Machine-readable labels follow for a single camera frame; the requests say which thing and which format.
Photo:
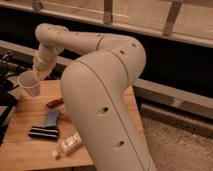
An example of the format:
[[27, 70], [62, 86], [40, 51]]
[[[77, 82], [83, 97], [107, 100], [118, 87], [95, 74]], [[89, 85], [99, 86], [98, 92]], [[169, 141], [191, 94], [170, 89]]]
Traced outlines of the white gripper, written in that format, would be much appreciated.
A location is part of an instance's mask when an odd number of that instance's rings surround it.
[[37, 80], [45, 80], [56, 65], [57, 56], [63, 51], [59, 46], [39, 45], [33, 57], [33, 71]]

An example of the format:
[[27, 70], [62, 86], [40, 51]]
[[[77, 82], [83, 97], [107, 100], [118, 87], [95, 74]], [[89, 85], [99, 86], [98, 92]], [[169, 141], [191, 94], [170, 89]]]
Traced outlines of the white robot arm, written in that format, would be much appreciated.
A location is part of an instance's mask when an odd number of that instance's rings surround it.
[[73, 32], [40, 24], [33, 70], [44, 79], [65, 49], [80, 57], [61, 77], [61, 92], [97, 171], [157, 171], [147, 145], [128, 114], [123, 92], [141, 75], [146, 53], [130, 36]]

